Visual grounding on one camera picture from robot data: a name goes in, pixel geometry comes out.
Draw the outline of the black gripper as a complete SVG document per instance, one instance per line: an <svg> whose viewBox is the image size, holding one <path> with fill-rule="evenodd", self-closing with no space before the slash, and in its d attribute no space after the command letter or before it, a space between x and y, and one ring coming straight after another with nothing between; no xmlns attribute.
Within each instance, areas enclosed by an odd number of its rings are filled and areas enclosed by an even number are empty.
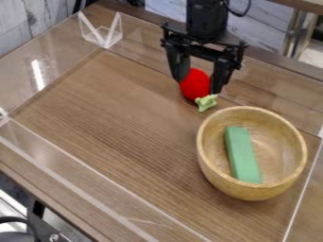
<svg viewBox="0 0 323 242"><path fill-rule="evenodd" d="M191 57L198 57L214 63L211 94L221 93L231 77L231 69L242 68L248 48L245 40L229 41L226 38L229 15L243 17L248 12L249 9L233 9L230 0L187 0L186 23L166 22L161 25L161 45L167 50L171 74L177 82L189 75Z"/></svg>

